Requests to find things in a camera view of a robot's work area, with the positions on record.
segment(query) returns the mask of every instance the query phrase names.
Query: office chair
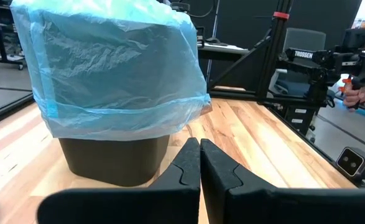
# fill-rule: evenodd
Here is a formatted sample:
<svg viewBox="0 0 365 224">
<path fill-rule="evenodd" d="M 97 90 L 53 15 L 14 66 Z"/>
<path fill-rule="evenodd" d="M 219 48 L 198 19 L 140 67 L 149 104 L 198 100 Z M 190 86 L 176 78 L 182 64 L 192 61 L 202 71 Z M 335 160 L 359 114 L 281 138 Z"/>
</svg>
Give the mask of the office chair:
<svg viewBox="0 0 365 224">
<path fill-rule="evenodd" d="M 284 49 L 293 47 L 303 50 L 323 50 L 325 48 L 326 34 L 314 30 L 288 28 L 284 42 Z M 295 58 L 294 62 L 312 67 L 318 67 L 314 62 Z M 274 75 L 275 88 L 286 95 L 303 96 L 309 89 L 308 75 L 293 71 L 278 69 Z"/>
</svg>

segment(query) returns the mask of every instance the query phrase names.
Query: plastic bag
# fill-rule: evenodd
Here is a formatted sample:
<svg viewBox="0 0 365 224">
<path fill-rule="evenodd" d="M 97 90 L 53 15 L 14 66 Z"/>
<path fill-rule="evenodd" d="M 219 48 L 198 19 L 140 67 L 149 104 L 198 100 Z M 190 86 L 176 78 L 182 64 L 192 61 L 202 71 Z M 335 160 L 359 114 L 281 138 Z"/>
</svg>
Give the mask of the plastic bag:
<svg viewBox="0 0 365 224">
<path fill-rule="evenodd" d="M 55 138 L 180 131 L 210 104 L 188 15 L 155 0 L 13 0 L 36 100 Z"/>
</svg>

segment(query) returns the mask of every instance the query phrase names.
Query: person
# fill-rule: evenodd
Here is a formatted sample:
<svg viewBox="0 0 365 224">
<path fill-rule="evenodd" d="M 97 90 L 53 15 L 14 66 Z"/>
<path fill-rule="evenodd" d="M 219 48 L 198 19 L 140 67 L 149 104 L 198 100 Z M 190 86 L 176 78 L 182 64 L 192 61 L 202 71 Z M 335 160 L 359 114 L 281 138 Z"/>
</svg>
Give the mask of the person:
<svg viewBox="0 0 365 224">
<path fill-rule="evenodd" d="M 365 102 L 365 87 L 362 87 L 360 90 L 353 90 L 352 84 L 346 83 L 344 86 L 344 105 L 345 106 L 354 106 L 358 101 L 361 103 Z"/>
</svg>

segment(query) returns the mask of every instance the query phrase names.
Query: floor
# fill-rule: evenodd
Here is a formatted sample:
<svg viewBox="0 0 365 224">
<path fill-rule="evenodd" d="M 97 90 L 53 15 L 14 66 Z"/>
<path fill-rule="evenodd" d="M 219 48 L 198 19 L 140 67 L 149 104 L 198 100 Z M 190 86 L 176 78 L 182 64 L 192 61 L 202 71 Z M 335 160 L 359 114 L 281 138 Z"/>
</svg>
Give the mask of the floor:
<svg viewBox="0 0 365 224">
<path fill-rule="evenodd" d="M 0 108 L 13 102 L 31 98 L 32 87 L 27 69 L 0 63 Z"/>
<path fill-rule="evenodd" d="M 334 160 L 346 146 L 365 152 L 365 111 L 351 113 L 340 100 L 335 108 L 322 108 L 315 121 L 315 144 Z"/>
</svg>

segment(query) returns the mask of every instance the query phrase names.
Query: wooden tabletop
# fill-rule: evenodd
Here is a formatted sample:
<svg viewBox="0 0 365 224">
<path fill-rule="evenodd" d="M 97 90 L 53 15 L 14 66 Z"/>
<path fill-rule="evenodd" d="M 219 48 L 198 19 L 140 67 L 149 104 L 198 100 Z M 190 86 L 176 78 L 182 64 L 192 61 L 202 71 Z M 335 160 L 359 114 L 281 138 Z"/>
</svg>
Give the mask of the wooden tabletop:
<svg viewBox="0 0 365 224">
<path fill-rule="evenodd" d="M 189 137 L 208 138 L 278 187 L 354 188 L 327 161 L 257 103 L 213 99 L 213 111 L 173 134 L 160 175 Z M 148 186 L 153 180 L 144 184 Z M 0 122 L 0 223 L 35 223 L 39 203 L 63 189 L 117 187 L 69 171 L 36 104 Z M 203 197 L 199 223 L 208 223 Z"/>
</svg>

